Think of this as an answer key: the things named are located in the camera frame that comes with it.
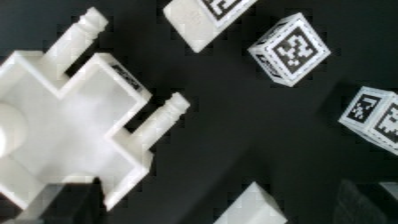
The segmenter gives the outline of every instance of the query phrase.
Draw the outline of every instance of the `white cube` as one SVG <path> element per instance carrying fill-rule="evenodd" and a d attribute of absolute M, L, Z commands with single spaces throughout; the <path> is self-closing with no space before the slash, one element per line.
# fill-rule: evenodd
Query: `white cube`
<path fill-rule="evenodd" d="M 285 224 L 287 222 L 276 199 L 255 182 L 216 224 Z"/>
<path fill-rule="evenodd" d="M 166 17 L 196 53 L 258 0 L 173 0 Z"/>
<path fill-rule="evenodd" d="M 392 91 L 361 88 L 340 123 L 398 155 L 398 98 Z"/>
<path fill-rule="evenodd" d="M 249 52 L 274 82 L 292 87 L 331 54 L 303 13 L 278 22 Z"/>

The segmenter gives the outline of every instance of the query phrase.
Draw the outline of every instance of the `white box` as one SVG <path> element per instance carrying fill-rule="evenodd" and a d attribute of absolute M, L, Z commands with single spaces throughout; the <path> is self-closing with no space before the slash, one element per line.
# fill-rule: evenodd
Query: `white box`
<path fill-rule="evenodd" d="M 274 82 L 292 87 L 331 54 L 303 13 L 278 22 L 249 52 Z"/>

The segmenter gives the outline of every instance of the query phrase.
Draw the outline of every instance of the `marker cube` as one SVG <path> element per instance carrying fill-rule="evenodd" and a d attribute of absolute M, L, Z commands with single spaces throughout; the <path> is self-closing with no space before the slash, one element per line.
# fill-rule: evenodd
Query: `marker cube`
<path fill-rule="evenodd" d="M 340 123 L 398 155 L 398 98 L 392 91 L 361 88 Z"/>
<path fill-rule="evenodd" d="M 278 22 L 249 52 L 274 82 L 292 87 L 331 55 L 303 13 Z"/>

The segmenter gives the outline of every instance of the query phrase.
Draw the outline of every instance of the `white 3d printed object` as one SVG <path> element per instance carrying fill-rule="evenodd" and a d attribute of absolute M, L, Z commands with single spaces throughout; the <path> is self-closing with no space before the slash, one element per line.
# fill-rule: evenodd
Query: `white 3d printed object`
<path fill-rule="evenodd" d="M 166 17 L 196 53 L 258 0 L 173 0 Z"/>
<path fill-rule="evenodd" d="M 361 88 L 340 123 L 398 155 L 398 98 L 392 91 Z"/>
<path fill-rule="evenodd" d="M 287 222 L 276 199 L 255 182 L 216 224 L 285 224 Z"/>
<path fill-rule="evenodd" d="M 303 13 L 278 22 L 249 52 L 274 82 L 292 87 L 331 54 Z"/>
<path fill-rule="evenodd" d="M 65 74 L 107 19 L 95 8 L 47 54 L 17 51 L 0 67 L 0 193 L 27 208 L 49 183 L 104 182 L 111 210 L 150 172 L 150 147 L 189 102 L 173 94 L 134 134 L 125 124 L 152 93 L 111 54 Z"/>

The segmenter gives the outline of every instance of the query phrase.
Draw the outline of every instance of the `black background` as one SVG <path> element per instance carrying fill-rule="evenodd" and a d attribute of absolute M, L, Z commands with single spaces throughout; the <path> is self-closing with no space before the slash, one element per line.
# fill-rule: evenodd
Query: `black background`
<path fill-rule="evenodd" d="M 368 182 L 398 177 L 398 157 L 338 123 L 361 86 L 398 87 L 398 1 L 260 0 L 201 54 L 166 20 L 168 3 L 0 1 L 4 59 L 15 49 L 49 49 L 95 6 L 111 25 L 93 52 L 114 54 L 152 89 L 153 106 L 177 90 L 193 102 L 155 147 L 152 174 L 109 223 L 212 224 L 255 180 L 290 223 L 331 223 L 342 178 Z M 288 88 L 265 76 L 248 47 L 299 11 L 333 56 Z M 0 212 L 2 219 L 18 213 L 8 201 Z"/>

